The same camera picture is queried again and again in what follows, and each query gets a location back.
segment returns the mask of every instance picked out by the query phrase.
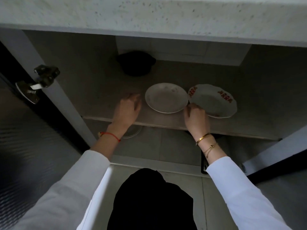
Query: white shirt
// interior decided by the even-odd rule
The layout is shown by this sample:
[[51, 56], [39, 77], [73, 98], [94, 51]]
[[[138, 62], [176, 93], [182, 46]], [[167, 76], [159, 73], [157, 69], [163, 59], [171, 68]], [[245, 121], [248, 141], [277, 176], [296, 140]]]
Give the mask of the white shirt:
[[[102, 154], [85, 151], [64, 177], [25, 213], [14, 230], [76, 230], [109, 165]], [[206, 171], [240, 230], [290, 229], [270, 201], [229, 157], [213, 162]]]

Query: cabinet hinge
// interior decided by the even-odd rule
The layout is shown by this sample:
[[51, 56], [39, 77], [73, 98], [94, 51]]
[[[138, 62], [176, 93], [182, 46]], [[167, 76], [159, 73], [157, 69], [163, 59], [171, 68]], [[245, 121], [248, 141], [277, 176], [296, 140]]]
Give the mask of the cabinet hinge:
[[39, 75], [36, 84], [28, 84], [25, 81], [19, 81], [15, 84], [22, 96], [33, 104], [37, 104], [39, 101], [37, 90], [49, 87], [60, 74], [60, 71], [54, 66], [40, 65], [34, 69], [34, 72]]

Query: bracelet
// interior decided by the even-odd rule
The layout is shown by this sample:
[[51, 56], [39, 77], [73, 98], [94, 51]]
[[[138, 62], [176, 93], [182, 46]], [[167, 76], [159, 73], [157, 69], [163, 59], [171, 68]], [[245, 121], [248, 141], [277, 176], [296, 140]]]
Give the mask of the bracelet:
[[198, 143], [202, 140], [202, 139], [204, 139], [207, 135], [211, 135], [211, 133], [207, 133], [206, 135], [204, 135], [202, 138], [200, 138], [197, 142], [196, 142], [196, 146], [198, 146]]
[[208, 149], [204, 152], [204, 154], [205, 154], [205, 156], [206, 156], [206, 152], [208, 151], [208, 154], [207, 154], [207, 156], [206, 156], [206, 159], [208, 159], [209, 153], [210, 153], [211, 150], [214, 148], [214, 146], [216, 146], [216, 144], [217, 144], [217, 143], [211, 145], [210, 148], [208, 148]]
[[117, 138], [117, 136], [114, 135], [113, 133], [110, 133], [110, 132], [103, 132], [103, 131], [101, 131], [101, 132], [99, 132], [99, 133], [100, 133], [100, 137], [101, 137], [102, 135], [104, 135], [104, 134], [112, 135], [112, 136], [114, 136], [115, 139], [117, 139], [118, 142], [121, 142], [121, 140], [120, 140], [119, 138]]

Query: cabinet shelf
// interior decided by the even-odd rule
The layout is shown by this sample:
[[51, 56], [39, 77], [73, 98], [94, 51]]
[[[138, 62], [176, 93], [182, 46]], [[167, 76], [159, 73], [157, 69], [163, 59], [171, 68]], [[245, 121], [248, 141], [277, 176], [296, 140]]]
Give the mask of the cabinet shelf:
[[230, 92], [236, 99], [238, 111], [230, 118], [210, 118], [211, 132], [223, 135], [278, 140], [266, 111], [261, 108], [253, 89], [245, 81], [239, 67], [206, 65], [174, 61], [157, 61], [150, 74], [130, 77], [119, 65], [112, 65], [112, 72], [105, 77], [99, 96], [83, 111], [84, 119], [112, 121], [116, 103], [125, 94], [139, 92], [143, 104], [135, 124], [187, 130], [183, 112], [163, 114], [151, 109], [144, 94], [153, 84], [168, 82], [186, 91], [197, 84], [212, 84]]

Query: black pants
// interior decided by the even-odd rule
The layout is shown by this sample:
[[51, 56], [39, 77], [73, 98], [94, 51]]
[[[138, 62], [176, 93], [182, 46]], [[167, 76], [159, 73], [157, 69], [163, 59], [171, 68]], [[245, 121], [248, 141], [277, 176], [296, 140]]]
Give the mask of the black pants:
[[159, 172], [140, 169], [118, 190], [107, 229], [197, 229], [193, 199]]

